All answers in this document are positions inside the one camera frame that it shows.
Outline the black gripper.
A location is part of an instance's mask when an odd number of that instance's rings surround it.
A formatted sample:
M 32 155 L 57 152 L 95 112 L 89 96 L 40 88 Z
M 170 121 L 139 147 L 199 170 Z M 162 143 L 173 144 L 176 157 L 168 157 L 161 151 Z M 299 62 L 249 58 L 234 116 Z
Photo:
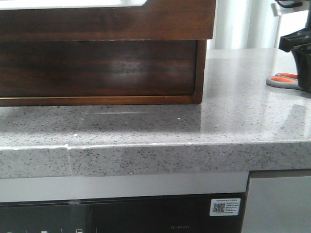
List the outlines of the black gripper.
M 293 54 L 298 85 L 306 92 L 311 91 L 311 30 L 301 29 L 294 33 L 282 36 L 279 49 Z

